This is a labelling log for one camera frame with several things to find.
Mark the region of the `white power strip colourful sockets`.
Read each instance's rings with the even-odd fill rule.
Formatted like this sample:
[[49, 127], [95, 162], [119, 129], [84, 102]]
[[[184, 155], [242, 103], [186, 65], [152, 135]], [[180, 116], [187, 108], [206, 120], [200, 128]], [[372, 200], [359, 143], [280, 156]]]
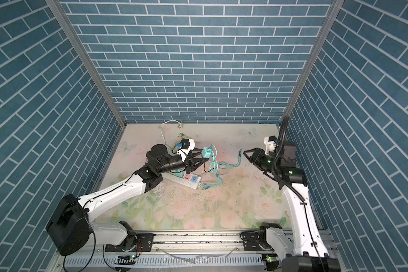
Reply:
[[188, 188], [192, 188], [194, 190], [196, 190], [198, 188], [198, 186], [200, 185], [200, 182], [201, 182], [201, 177], [200, 176], [197, 176], [197, 175], [195, 175], [193, 173], [187, 174], [184, 171], [185, 172], [184, 177], [179, 178], [179, 177], [176, 176], [176, 173], [178, 173], [178, 172], [182, 172], [182, 171], [175, 170], [175, 171], [169, 171], [169, 172], [163, 173], [162, 174], [163, 179], [167, 179], [167, 180], [176, 182], [176, 183], [178, 183], [180, 185], [184, 185], [184, 186], [186, 186]]

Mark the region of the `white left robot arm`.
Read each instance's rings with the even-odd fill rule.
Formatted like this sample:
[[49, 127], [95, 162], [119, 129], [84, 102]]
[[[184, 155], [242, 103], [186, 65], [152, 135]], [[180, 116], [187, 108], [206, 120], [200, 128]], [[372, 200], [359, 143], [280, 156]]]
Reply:
[[103, 232], [106, 244], [120, 245], [132, 238], [132, 229], [126, 223], [120, 227], [97, 228], [93, 222], [107, 210], [157, 187], [163, 181], [163, 173], [175, 170], [191, 173], [208, 161], [193, 141], [186, 147], [171, 155], [165, 145], [157, 144], [146, 153], [143, 167], [118, 184], [80, 197], [73, 194], [62, 197], [45, 228], [59, 254], [74, 254], [88, 243], [91, 235], [94, 245], [101, 244], [99, 238]]

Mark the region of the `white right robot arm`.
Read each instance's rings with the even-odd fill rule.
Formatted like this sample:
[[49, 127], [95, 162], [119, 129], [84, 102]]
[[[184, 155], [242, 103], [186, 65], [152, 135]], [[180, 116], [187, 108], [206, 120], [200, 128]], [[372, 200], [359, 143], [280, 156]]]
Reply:
[[285, 116], [279, 135], [264, 139], [264, 149], [244, 152], [250, 163], [278, 184], [290, 213], [292, 238], [274, 223], [263, 223], [258, 238], [277, 255], [283, 272], [339, 272], [340, 262], [329, 255], [318, 230], [306, 173], [296, 166], [296, 145], [286, 139], [289, 122]]

